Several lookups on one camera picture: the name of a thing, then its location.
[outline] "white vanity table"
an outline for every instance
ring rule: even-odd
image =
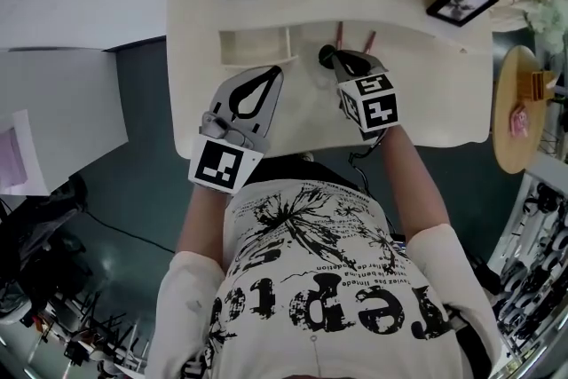
[[[218,85],[239,69],[221,60],[220,31],[289,26],[298,58],[282,65],[284,83],[269,130],[269,155],[363,144],[338,108],[335,77],[318,51],[344,20],[343,47],[373,50],[398,87],[401,122],[415,144],[483,142],[489,132],[493,67],[489,18],[455,28],[426,15],[424,0],[169,0],[168,70],[177,151],[190,158],[192,136]]]

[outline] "person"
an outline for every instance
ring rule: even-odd
[[[406,251],[321,164],[263,160],[230,202],[196,186],[146,377],[488,377],[497,324],[442,197],[402,127],[381,147]]]

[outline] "pink object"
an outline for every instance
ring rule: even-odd
[[[511,113],[510,130],[513,138],[529,136],[529,115],[525,105],[517,106]]]
[[[0,133],[0,190],[26,183],[28,175],[21,159],[16,130]]]

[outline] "floor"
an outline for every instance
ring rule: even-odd
[[[502,58],[500,47],[509,46],[507,40],[497,39],[496,59]],[[107,224],[174,249],[192,185],[187,181],[188,163],[174,146],[166,44],[118,51],[116,59],[129,143],[81,172],[89,188],[89,210]],[[351,151],[326,150],[315,158],[358,183],[359,175],[347,162]],[[507,222],[521,176],[499,169],[491,139],[452,149],[420,147],[420,154],[463,245],[487,259]],[[396,226],[380,149],[359,165],[369,178],[371,193]],[[87,215],[74,218],[66,229],[83,241],[94,284],[105,290],[99,310],[128,312],[130,320],[140,320],[144,336],[150,336],[155,299],[172,254],[112,231]]]

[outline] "round wooden side table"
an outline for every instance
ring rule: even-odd
[[[539,147],[547,111],[546,101],[525,102],[529,117],[528,136],[510,135],[511,112],[518,103],[517,74],[539,71],[533,52],[525,46],[511,48],[501,67],[493,102],[493,150],[501,168],[517,174],[530,165]]]

